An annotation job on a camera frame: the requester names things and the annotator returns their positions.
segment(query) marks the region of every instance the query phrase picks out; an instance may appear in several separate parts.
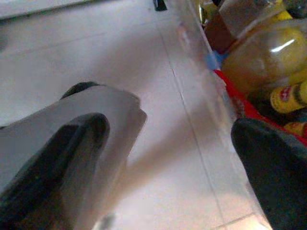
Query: yellow liquid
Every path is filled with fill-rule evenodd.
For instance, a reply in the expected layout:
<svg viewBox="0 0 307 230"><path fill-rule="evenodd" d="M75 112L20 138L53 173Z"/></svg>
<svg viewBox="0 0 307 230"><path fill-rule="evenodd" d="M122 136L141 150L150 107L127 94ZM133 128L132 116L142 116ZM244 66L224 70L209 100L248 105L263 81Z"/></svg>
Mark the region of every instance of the yellow liquid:
<svg viewBox="0 0 307 230"><path fill-rule="evenodd" d="M225 59L222 71L242 93L292 75L307 63L307 40L294 28L262 31Z"/></svg>

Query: white tile floor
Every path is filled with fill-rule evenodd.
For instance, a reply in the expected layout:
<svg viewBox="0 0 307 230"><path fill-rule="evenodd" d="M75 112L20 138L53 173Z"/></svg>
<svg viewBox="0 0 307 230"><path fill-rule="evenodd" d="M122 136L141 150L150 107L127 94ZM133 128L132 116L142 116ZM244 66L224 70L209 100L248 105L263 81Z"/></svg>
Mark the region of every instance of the white tile floor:
<svg viewBox="0 0 307 230"><path fill-rule="evenodd" d="M112 230L263 229L172 18L152 0L104 0L1 22L0 125L80 81L133 92L148 120L110 199Z"/></svg>

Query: white wall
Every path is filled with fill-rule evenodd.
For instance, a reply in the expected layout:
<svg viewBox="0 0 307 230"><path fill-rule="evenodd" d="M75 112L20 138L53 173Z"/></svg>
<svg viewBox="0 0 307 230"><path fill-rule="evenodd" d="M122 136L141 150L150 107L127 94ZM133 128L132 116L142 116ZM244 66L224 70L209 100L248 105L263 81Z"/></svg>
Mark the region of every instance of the white wall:
<svg viewBox="0 0 307 230"><path fill-rule="evenodd" d="M0 19L87 0L0 0Z"/></svg>

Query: red label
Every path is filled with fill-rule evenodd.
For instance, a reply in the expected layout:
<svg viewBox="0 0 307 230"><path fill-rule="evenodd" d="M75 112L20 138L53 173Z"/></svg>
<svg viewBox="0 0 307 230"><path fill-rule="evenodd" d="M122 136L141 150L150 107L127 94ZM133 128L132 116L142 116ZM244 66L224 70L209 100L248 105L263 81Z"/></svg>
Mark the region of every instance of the red label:
<svg viewBox="0 0 307 230"><path fill-rule="evenodd" d="M283 102L287 102L290 97L290 91L291 91L291 86L288 86L284 88L283 90L281 90L279 94L280 100L282 100Z"/></svg>

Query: transparent plastic bin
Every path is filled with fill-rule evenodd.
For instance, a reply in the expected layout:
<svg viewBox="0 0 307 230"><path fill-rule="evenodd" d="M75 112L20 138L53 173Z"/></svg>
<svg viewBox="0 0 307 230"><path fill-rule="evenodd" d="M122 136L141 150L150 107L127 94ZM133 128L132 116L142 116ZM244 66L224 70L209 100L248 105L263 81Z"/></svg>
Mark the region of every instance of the transparent plastic bin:
<svg viewBox="0 0 307 230"><path fill-rule="evenodd" d="M192 60L194 68L204 77L202 88L206 91L205 101L217 127L216 133L232 155L233 162L230 164L234 166L251 200L253 214L257 217L260 226L256 229L271 229L232 145L230 132L237 119L236 108L226 92L225 83L213 71L213 69L219 69L218 60L201 27L194 4L190 0L168 0L168 3L176 12L175 23L181 45L186 55Z"/></svg>

